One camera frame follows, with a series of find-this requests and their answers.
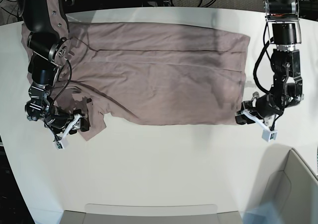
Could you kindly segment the grey cardboard box bottom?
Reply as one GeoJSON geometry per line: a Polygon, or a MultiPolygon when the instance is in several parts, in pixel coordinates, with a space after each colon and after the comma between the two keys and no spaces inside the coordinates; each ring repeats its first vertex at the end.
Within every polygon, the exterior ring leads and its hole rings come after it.
{"type": "Polygon", "coordinates": [[[116,206],[87,204],[84,212],[64,211],[61,224],[241,224],[238,211],[218,213],[214,204],[116,206]]]}

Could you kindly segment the grey cardboard box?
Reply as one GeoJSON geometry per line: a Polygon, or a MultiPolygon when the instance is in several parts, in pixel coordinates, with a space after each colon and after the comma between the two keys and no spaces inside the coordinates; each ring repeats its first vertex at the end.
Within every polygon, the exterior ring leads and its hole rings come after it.
{"type": "Polygon", "coordinates": [[[267,202],[274,203],[284,224],[318,222],[318,177],[296,150],[289,151],[283,170],[270,176],[261,204],[267,202]]]}
{"type": "Polygon", "coordinates": [[[87,204],[84,212],[64,211],[61,224],[241,224],[238,211],[218,213],[214,204],[116,206],[87,204]]]}

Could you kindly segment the grey cardboard box right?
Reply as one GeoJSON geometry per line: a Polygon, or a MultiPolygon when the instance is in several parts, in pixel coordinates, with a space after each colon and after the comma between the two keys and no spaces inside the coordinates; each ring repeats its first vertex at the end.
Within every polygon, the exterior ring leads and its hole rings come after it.
{"type": "Polygon", "coordinates": [[[296,150],[289,151],[283,170],[270,176],[261,204],[267,202],[274,203],[284,224],[318,222],[318,177],[296,150]]]}

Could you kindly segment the blue translucent bag corner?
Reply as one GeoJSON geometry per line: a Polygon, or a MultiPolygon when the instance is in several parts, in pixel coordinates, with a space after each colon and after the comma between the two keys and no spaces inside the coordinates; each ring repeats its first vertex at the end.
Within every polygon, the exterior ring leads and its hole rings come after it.
{"type": "Polygon", "coordinates": [[[260,206],[242,213],[244,224],[283,224],[279,210],[274,203],[267,202],[260,206]]]}

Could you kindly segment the pink T-shirt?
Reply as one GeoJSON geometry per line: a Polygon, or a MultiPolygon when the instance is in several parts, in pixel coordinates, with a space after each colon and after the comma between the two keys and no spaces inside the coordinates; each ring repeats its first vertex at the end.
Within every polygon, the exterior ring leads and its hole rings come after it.
{"type": "Polygon", "coordinates": [[[71,67],[51,98],[88,118],[85,140],[105,129],[107,113],[139,125],[236,123],[248,36],[168,23],[68,24],[71,67]]]}

